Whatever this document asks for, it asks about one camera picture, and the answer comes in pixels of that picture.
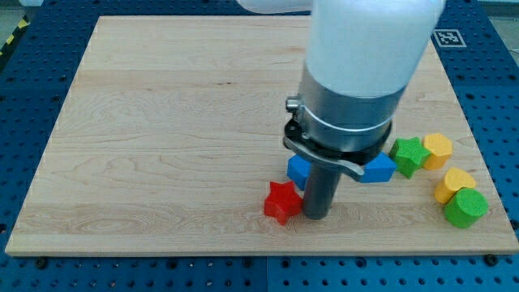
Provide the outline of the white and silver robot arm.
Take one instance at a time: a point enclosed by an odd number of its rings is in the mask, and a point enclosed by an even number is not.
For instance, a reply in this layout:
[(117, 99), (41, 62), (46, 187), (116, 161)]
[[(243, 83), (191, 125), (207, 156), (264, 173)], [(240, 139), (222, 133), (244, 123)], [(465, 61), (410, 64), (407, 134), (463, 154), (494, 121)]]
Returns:
[(255, 13), (311, 12), (285, 146), (318, 170), (364, 175), (381, 151), (444, 0), (238, 0)]

